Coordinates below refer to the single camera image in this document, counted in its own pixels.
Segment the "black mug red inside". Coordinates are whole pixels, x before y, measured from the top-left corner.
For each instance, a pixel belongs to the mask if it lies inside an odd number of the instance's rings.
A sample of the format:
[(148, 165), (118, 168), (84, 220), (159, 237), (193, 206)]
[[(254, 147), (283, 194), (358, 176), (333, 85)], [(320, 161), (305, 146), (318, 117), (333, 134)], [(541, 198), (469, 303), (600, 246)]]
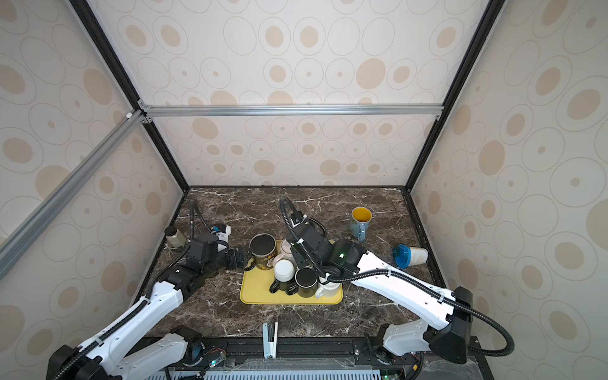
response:
[(294, 275), (294, 281), (288, 286), (286, 294), (299, 295), (303, 298), (315, 296), (319, 285), (318, 274), (312, 268), (299, 269)]

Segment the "blue butterfly mug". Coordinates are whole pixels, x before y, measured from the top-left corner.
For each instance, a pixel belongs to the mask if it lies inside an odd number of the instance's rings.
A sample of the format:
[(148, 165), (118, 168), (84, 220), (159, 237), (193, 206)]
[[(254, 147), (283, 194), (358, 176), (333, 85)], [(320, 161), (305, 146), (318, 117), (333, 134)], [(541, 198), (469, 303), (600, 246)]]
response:
[(365, 207), (356, 207), (351, 212), (350, 231), (351, 235), (359, 242), (364, 242), (367, 237), (372, 213)]

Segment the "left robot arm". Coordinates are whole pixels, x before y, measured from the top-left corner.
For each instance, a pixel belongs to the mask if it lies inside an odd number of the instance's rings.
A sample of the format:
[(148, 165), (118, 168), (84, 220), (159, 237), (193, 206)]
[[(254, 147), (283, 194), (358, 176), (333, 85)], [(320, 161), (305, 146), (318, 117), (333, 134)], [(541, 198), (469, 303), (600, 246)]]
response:
[(231, 227), (207, 226), (202, 234), (191, 233), (180, 255), (162, 270), (150, 293), (97, 334), (71, 348), (63, 345), (48, 361), (48, 379), (144, 378), (159, 368), (183, 359), (191, 336), (171, 333), (158, 345), (130, 351), (166, 315), (176, 310), (208, 280), (223, 270), (244, 269), (245, 250), (231, 247)]

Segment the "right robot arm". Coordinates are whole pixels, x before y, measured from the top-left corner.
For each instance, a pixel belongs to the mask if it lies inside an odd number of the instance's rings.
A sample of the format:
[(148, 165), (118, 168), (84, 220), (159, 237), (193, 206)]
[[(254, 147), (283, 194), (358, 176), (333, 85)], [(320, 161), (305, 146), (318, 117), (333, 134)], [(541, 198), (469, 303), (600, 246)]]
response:
[[(318, 222), (298, 210), (285, 196), (280, 212), (288, 242), (299, 270), (313, 285), (352, 283), (405, 307), (418, 322), (390, 325), (382, 331), (385, 351), (403, 356), (408, 352), (432, 352), (453, 364), (465, 364), (470, 353), (509, 356), (515, 350), (511, 334), (489, 316), (472, 307), (472, 294), (459, 287), (439, 288), (396, 269), (362, 245), (348, 239), (331, 242), (316, 230)], [(473, 320), (495, 329), (505, 340), (498, 349), (470, 345)]]

